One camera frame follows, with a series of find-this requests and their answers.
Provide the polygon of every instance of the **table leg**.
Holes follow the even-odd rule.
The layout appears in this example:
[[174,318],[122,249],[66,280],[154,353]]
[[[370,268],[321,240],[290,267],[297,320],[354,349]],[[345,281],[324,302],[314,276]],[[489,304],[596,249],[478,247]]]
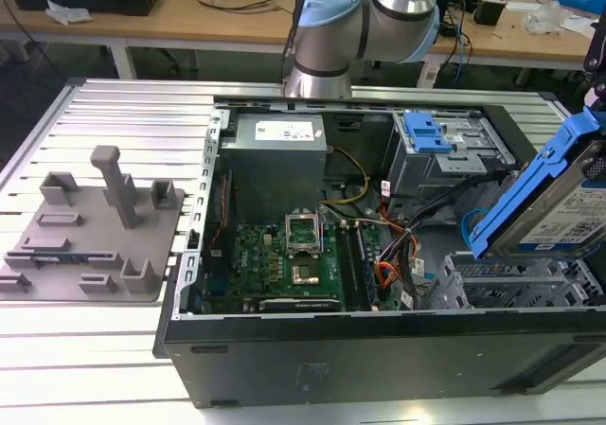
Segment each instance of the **table leg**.
[[417,87],[433,89],[434,85],[436,84],[437,74],[439,73],[440,66],[441,61],[435,61],[427,58],[423,64],[422,70],[420,71]]
[[192,49],[189,54],[189,69],[197,72],[200,70],[200,51]]
[[2,45],[17,62],[29,61],[29,55],[21,42],[7,40],[4,41]]
[[136,80],[136,70],[134,69],[133,56],[128,46],[110,45],[114,63],[116,64],[117,75],[121,80]]
[[526,84],[528,83],[528,79],[530,78],[531,72],[531,68],[523,68],[520,71],[520,75],[518,75],[518,78],[515,80],[515,83],[520,87],[526,86]]

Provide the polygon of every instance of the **orange wire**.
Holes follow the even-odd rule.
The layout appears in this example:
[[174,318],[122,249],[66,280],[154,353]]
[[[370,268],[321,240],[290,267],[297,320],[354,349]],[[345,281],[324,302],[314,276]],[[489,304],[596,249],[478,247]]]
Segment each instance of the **orange wire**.
[[[396,280],[396,278],[401,281],[400,274],[398,273],[398,271],[396,270],[396,268],[394,266],[392,266],[391,264],[389,264],[386,261],[383,261],[383,262],[380,262],[379,265],[378,265],[379,271],[381,270],[382,267],[385,267],[385,269],[387,269],[390,272],[389,277],[381,285],[383,289],[385,289],[389,285],[391,285]],[[381,274],[379,276],[379,279],[381,280],[382,277],[383,277],[383,274]]]

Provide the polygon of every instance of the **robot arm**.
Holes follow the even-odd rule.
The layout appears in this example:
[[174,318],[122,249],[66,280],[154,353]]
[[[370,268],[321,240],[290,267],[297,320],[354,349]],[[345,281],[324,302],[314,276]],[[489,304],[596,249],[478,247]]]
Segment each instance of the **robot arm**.
[[351,61],[420,61],[438,30],[436,0],[305,0],[285,95],[349,98]]

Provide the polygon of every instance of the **power supply label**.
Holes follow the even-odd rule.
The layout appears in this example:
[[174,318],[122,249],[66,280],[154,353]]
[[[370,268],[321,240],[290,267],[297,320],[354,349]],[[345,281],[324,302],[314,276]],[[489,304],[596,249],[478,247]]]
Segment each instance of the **power supply label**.
[[522,250],[566,250],[606,225],[606,188],[579,186],[522,240]]
[[305,121],[260,120],[255,126],[257,141],[313,141],[313,124]]

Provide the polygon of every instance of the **paper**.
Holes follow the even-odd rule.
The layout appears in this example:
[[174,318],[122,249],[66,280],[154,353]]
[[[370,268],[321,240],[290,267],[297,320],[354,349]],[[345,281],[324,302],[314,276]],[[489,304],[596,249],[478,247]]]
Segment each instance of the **paper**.
[[536,2],[508,2],[507,10],[509,11],[537,11],[541,8],[541,4]]
[[46,3],[48,4],[46,14],[62,25],[67,26],[70,23],[93,21],[93,18],[87,9],[69,9],[67,7],[62,7],[59,4],[55,4],[51,0],[46,0]]
[[578,32],[591,40],[594,38],[594,34],[596,33],[596,30],[591,27],[591,24],[596,22],[597,19],[592,20],[591,18],[586,18],[584,16],[572,15],[564,20],[560,26],[564,29]]

